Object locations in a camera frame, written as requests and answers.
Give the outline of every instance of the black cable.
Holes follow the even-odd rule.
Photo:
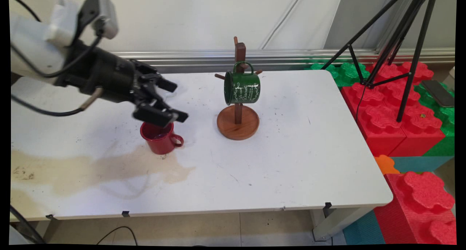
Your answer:
[[[35,107],[33,105],[30,105],[27,102],[23,101],[22,99],[19,99],[18,97],[14,96],[13,94],[11,94],[11,99],[13,101],[15,101],[15,102],[18,102],[22,106],[25,106],[25,107],[33,110],[34,112],[38,112],[38,113],[45,114],[45,115],[50,115],[50,116],[55,116],[55,117],[64,117],[64,116],[75,115],[75,114],[83,111],[83,109],[78,108],[78,109],[72,110],[71,112],[49,112],[47,110],[39,109],[39,108],[37,108],[37,107]]]
[[[33,234],[34,237],[36,237],[39,243],[45,243],[44,239],[40,236],[40,234],[12,205],[10,205],[10,213],[12,213],[20,221],[20,223],[24,225]]]
[[[100,242],[102,242],[102,240],[104,240],[105,237],[107,237],[109,234],[115,232],[116,230],[118,230],[118,229],[120,229],[120,228],[127,228],[128,230],[130,230],[130,232],[133,234],[134,243],[135,243],[136,245],[138,245],[138,241],[136,240],[136,236],[134,235],[133,230],[131,230],[131,228],[129,228],[129,227],[127,227],[127,226],[120,226],[120,227],[117,227],[117,228],[111,230],[111,232],[108,233],[107,235],[105,235],[104,237],[102,237],[102,239],[100,239],[100,241],[99,241],[98,243],[96,243],[96,245],[98,245]]]
[[[356,108],[356,123],[358,123],[358,112],[359,112],[359,106],[361,105],[361,102],[363,101],[364,92],[366,91],[366,87],[367,87],[367,85],[368,85],[368,82],[366,82],[366,85],[364,85],[363,94],[361,94],[361,99],[359,100],[359,103],[358,103],[358,108]]]
[[[378,73],[381,73],[386,67],[387,67],[387,65],[383,66],[382,70],[379,71]],[[363,94],[361,94],[361,99],[359,100],[359,103],[358,103],[358,108],[356,108],[356,123],[358,123],[359,106],[361,105],[361,102],[363,101],[364,92],[366,91],[367,85],[368,85],[368,83],[367,83],[367,81],[366,81],[366,84],[364,85]]]
[[[29,7],[26,5],[26,3],[24,3],[22,0],[16,0],[19,4],[21,4],[21,6],[23,6],[25,9],[27,9],[32,16],[34,16],[34,19],[36,19],[38,22],[41,22],[39,17],[35,14],[35,12]]]
[[[14,52],[16,52],[16,54],[18,54],[18,56],[26,63],[28,64],[28,66],[33,69],[33,71],[35,71],[37,74],[39,74],[40,76],[44,77],[44,78],[54,78],[54,77],[57,77],[59,76],[60,74],[62,74],[63,72],[65,71],[68,71],[68,69],[70,69],[71,67],[73,67],[75,64],[77,64],[80,60],[82,60],[84,57],[86,57],[96,46],[97,44],[99,44],[100,40],[102,39],[102,32],[98,32],[98,35],[97,37],[95,38],[94,42],[92,42],[92,44],[82,53],[80,54],[78,57],[76,57],[76,59],[74,59],[73,61],[71,61],[70,63],[68,63],[65,67],[63,67],[63,69],[57,71],[57,72],[54,72],[54,73],[51,73],[51,74],[45,74],[43,73],[42,71],[40,71],[36,66],[34,66],[34,64],[32,64],[31,61],[28,60],[28,58],[26,58],[17,48],[15,45],[13,45],[13,43],[10,41],[10,47],[11,49],[13,49]]]
[[[23,1],[21,0],[16,0],[19,4],[21,4],[23,7],[25,7],[25,9],[27,9],[33,16],[34,18],[41,22],[40,19],[38,18],[38,16],[34,13],[34,11],[29,7],[27,6]],[[57,72],[54,72],[54,73],[51,73],[51,74],[45,74],[43,72],[41,72],[36,66],[34,66],[34,64],[32,64],[31,61],[29,61],[17,48],[16,46],[13,45],[13,43],[10,41],[10,47],[13,49],[14,52],[16,52],[16,54],[18,54],[18,56],[20,56],[20,58],[26,63],[28,64],[28,66],[33,69],[33,71],[35,71],[37,74],[39,74],[40,76],[42,77],[45,77],[45,78],[54,78],[54,77],[57,77],[59,76],[60,74],[62,74],[63,72],[67,71],[68,69],[70,69],[71,67],[73,67],[77,62],[79,62],[81,59],[83,59],[87,54],[89,54],[96,46],[97,44],[99,44],[100,40],[102,39],[102,34],[103,34],[103,31],[102,30],[98,30],[96,31],[96,38],[94,40],[94,42],[91,44],[91,46],[89,46],[80,56],[78,56],[76,59],[74,59],[73,61],[71,61],[69,64],[67,64],[67,66],[65,66],[63,69],[57,71]]]

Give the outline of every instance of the table leg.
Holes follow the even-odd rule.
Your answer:
[[[363,217],[374,207],[337,208],[318,223],[312,230],[316,241],[329,240],[333,235],[345,229],[357,219]]]

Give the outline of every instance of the tripod leg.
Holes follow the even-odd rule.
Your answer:
[[[379,60],[377,61],[374,69],[371,72],[371,75],[369,75],[367,79],[367,83],[371,84],[374,82],[375,76],[378,73],[380,67],[382,67],[382,64],[386,61],[388,58],[388,55],[390,54],[391,50],[395,46],[395,43],[399,40],[401,37],[402,32],[404,31],[404,28],[408,23],[411,22],[412,19],[416,17],[415,13],[418,8],[422,6],[424,0],[413,0],[411,4],[409,5],[408,9],[406,10],[406,13],[404,14],[403,18],[401,19],[400,23],[398,24],[398,27],[396,27],[395,32],[391,36],[389,42],[387,43],[385,49],[383,49],[382,54],[380,55]]]
[[[376,22],[376,20],[380,18],[380,16],[383,15],[383,13],[385,13],[389,8],[391,8],[391,6],[393,6],[393,4],[395,4],[395,2],[397,1],[398,0],[391,0],[389,3],[387,3],[366,25],[363,26],[363,28],[360,31],[358,31],[358,33],[356,33],[356,35],[354,35],[343,46],[343,48],[341,48],[329,61],[327,61],[327,63],[325,63],[321,70],[325,70],[330,64],[332,64],[332,62],[334,62],[336,58],[338,58],[338,56],[340,56],[344,51],[346,51],[346,49],[348,49],[348,44],[353,44],[353,42],[355,42],[372,24],[374,24],[374,22]]]
[[[421,8],[421,7],[419,7],[418,10],[416,11],[416,13],[415,13],[416,16],[417,16],[417,14],[418,14],[420,8]],[[391,64],[393,63],[393,60],[395,59],[396,54],[398,53],[398,50],[399,50],[400,47],[401,47],[401,43],[403,43],[403,40],[404,40],[404,38],[406,37],[406,34],[408,34],[408,31],[409,31],[409,29],[411,28],[411,25],[412,25],[412,23],[414,22],[414,19],[415,19],[415,18],[413,18],[413,19],[411,20],[411,22],[408,24],[408,26],[406,26],[405,31],[403,31],[403,34],[401,35],[401,38],[399,39],[398,43],[396,44],[395,50],[393,51],[393,53],[391,54],[390,58],[388,59],[388,65],[391,65]]]
[[[418,43],[416,44],[416,49],[414,51],[414,56],[411,62],[411,69],[409,70],[408,81],[403,92],[403,98],[401,99],[400,109],[398,111],[398,117],[396,118],[397,122],[401,122],[403,118],[404,109],[406,107],[406,102],[408,101],[408,95],[411,90],[412,81],[414,79],[414,74],[416,72],[416,67],[418,65],[419,56],[421,55],[422,45],[424,44],[424,39],[426,38],[427,28],[429,26],[429,21],[431,19],[432,11],[434,9],[435,0],[429,0],[427,4],[426,14],[424,15],[424,20],[422,21],[421,31],[419,33]]]

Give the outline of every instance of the tiled floor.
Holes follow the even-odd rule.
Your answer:
[[[308,210],[171,215],[53,221],[45,235],[48,243],[96,244],[119,226],[130,227],[139,245],[160,246],[308,246],[315,242]],[[102,245],[134,245],[131,232],[119,229]],[[344,236],[333,237],[334,245],[345,245]]]

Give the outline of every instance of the cable on floor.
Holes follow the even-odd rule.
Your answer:
[[[102,237],[102,239],[100,239],[100,241],[98,243],[96,243],[96,245],[100,244],[100,242],[102,242],[102,240],[105,239],[105,237],[109,236],[111,233],[115,232],[116,230],[120,229],[120,228],[127,228],[128,230],[130,230],[131,234],[133,234],[133,238],[134,238],[134,243],[136,245],[138,245],[138,241],[136,240],[136,236],[134,235],[134,232],[133,230],[131,230],[131,228],[127,227],[127,226],[120,226],[120,227],[117,227],[113,230],[110,231],[110,233],[106,234],[104,237]]]

